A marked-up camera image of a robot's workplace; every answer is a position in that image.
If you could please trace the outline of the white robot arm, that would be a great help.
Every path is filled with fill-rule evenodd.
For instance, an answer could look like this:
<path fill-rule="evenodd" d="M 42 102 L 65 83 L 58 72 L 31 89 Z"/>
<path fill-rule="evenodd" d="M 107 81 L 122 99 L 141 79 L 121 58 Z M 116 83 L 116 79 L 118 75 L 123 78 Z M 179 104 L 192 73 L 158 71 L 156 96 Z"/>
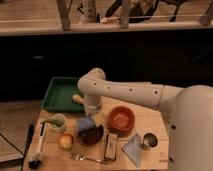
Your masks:
<path fill-rule="evenodd" d="M 168 113 L 168 171 L 213 171 L 212 86 L 112 82 L 94 68 L 79 79 L 78 88 L 88 114 L 101 106 L 103 96 Z"/>

